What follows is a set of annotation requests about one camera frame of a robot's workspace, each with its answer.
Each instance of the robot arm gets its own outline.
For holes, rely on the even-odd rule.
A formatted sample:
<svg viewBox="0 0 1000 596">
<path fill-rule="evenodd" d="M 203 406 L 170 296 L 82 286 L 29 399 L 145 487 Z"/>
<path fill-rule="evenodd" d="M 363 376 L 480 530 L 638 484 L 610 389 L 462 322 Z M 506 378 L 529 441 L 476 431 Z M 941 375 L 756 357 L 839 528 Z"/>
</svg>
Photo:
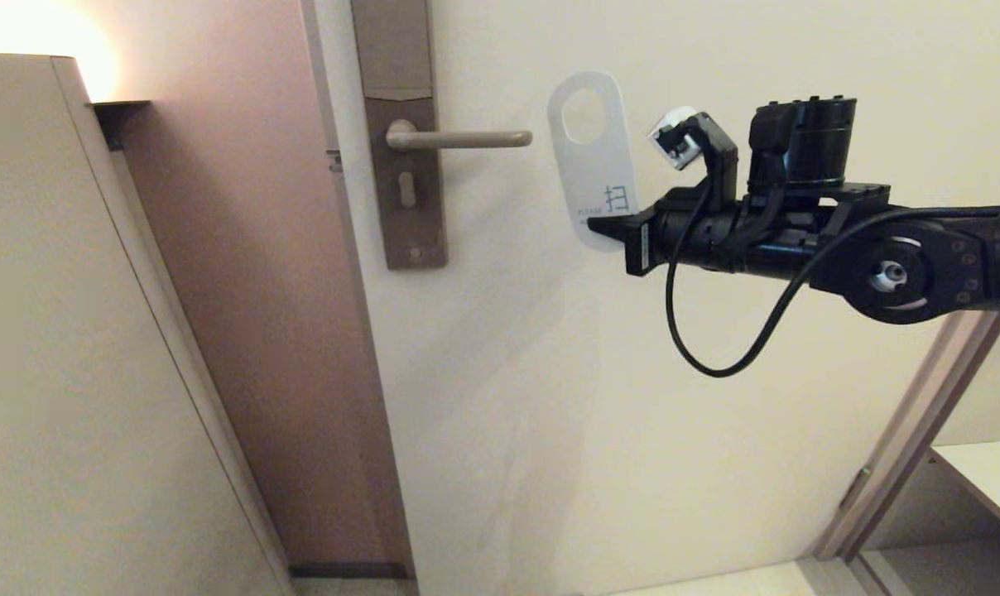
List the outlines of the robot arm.
<svg viewBox="0 0 1000 596">
<path fill-rule="evenodd" d="M 707 113 L 685 108 L 681 120 L 663 120 L 652 140 L 678 169 L 701 156 L 707 176 L 640 214 L 589 220 L 592 231 L 625 244 L 629 275 L 669 264 L 670 329 L 702 373 L 728 377 L 748 366 L 806 282 L 889 324 L 1000 310 L 1000 207 L 906 209 L 889 204 L 889 185 L 845 181 L 855 108 L 856 99 L 841 97 L 758 108 L 742 200 L 735 199 L 735 144 Z M 735 366 L 711 369 L 683 346 L 671 303 L 677 263 L 791 280 Z"/>
</svg>

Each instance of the chinese character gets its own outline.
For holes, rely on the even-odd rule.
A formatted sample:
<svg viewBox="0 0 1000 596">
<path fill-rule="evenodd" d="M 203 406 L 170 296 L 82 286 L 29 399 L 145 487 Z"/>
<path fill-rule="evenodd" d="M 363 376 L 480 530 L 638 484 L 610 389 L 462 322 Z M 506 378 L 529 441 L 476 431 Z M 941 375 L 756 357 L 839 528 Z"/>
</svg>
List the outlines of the chinese character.
<svg viewBox="0 0 1000 596">
<path fill-rule="evenodd" d="M 629 210 L 629 197 L 625 192 L 625 186 L 614 186 L 614 188 L 607 186 L 606 194 L 607 214 L 613 214 L 614 211 Z"/>
</svg>

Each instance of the white door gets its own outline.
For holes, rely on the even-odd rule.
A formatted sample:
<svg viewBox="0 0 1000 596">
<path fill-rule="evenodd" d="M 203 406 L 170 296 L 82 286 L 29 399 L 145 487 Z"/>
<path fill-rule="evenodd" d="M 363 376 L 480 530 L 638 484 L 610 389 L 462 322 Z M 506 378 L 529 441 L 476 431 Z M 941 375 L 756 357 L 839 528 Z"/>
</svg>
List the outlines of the white door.
<svg viewBox="0 0 1000 596">
<path fill-rule="evenodd" d="M 73 72 L 0 55 L 0 595 L 283 594 L 103 202 Z"/>
<path fill-rule="evenodd" d="M 678 358 L 664 276 L 569 226 L 546 103 L 622 86 L 644 204 L 676 175 L 642 136 L 707 110 L 741 144 L 770 99 L 859 99 L 850 180 L 894 204 L 1000 204 L 1000 1 L 434 0 L 440 128 L 530 128 L 443 155 L 450 264 L 382 252 L 348 0 L 317 0 L 349 203 L 425 596 L 603 594 L 806 554 L 938 329 L 803 291 L 727 381 Z M 728 365 L 781 283 L 679 272 L 679 318 Z"/>
</svg>

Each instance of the pink wall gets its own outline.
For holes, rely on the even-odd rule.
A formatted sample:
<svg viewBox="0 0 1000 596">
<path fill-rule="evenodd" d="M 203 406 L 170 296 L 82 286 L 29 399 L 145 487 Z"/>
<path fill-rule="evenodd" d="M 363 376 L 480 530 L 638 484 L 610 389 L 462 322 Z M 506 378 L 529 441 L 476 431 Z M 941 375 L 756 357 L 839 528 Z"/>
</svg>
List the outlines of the pink wall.
<svg viewBox="0 0 1000 596">
<path fill-rule="evenodd" d="M 293 563 L 411 565 L 298 0 L 91 0 L 126 155 Z"/>
</svg>

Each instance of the black cable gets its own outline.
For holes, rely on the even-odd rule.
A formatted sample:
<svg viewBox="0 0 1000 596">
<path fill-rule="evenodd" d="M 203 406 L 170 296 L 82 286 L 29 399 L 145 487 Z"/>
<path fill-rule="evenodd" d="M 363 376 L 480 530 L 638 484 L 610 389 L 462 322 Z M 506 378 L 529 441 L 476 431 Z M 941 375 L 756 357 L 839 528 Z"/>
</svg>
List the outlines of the black cable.
<svg viewBox="0 0 1000 596">
<path fill-rule="evenodd" d="M 751 344 L 750 349 L 747 350 L 747 353 L 742 358 L 728 368 L 709 368 L 709 366 L 704 365 L 704 363 L 690 353 L 688 347 L 683 343 L 683 339 L 681 339 L 680 332 L 677 329 L 677 320 L 675 320 L 673 309 L 674 280 L 675 273 L 677 272 L 677 263 L 680 259 L 680 252 L 683 245 L 685 245 L 685 241 L 688 240 L 690 230 L 693 230 L 698 223 L 698 219 L 700 219 L 702 210 L 704 210 L 708 200 L 709 194 L 704 194 L 695 205 L 695 209 L 692 210 L 692 214 L 688 218 L 688 223 L 680 231 L 680 237 L 677 238 L 677 245 L 673 248 L 673 254 L 670 256 L 670 268 L 666 274 L 666 319 L 670 325 L 670 336 L 673 337 L 673 343 L 677 346 L 680 355 L 692 367 L 700 371 L 700 373 L 715 378 L 732 377 L 734 374 L 740 373 L 743 369 L 750 366 L 750 363 L 753 363 L 754 359 L 757 359 L 762 349 L 765 348 L 765 344 L 768 343 L 769 337 L 772 337 L 772 332 L 776 331 L 776 326 L 780 324 L 780 319 L 787 311 L 787 306 L 791 305 L 791 301 L 794 300 L 795 294 L 798 293 L 802 284 L 810 279 L 810 275 L 813 275 L 814 269 L 829 254 L 850 238 L 855 237 L 855 235 L 873 226 L 878 226 L 886 222 L 894 222 L 894 220 L 898 219 L 996 218 L 996 216 L 1000 215 L 1000 207 L 927 207 L 919 209 L 895 209 L 860 220 L 860 222 L 849 227 L 848 230 L 844 230 L 837 237 L 834 237 L 834 240 L 826 244 L 824 248 L 821 248 L 806 262 L 801 271 L 798 272 L 798 275 L 791 278 L 791 282 L 787 284 L 786 290 L 780 295 L 779 300 L 776 301 L 776 305 L 772 308 L 772 313 L 768 316 L 768 320 L 765 321 L 765 327 L 762 327 L 761 332 L 757 335 L 757 339 L 754 339 L 754 343 Z"/>
</svg>

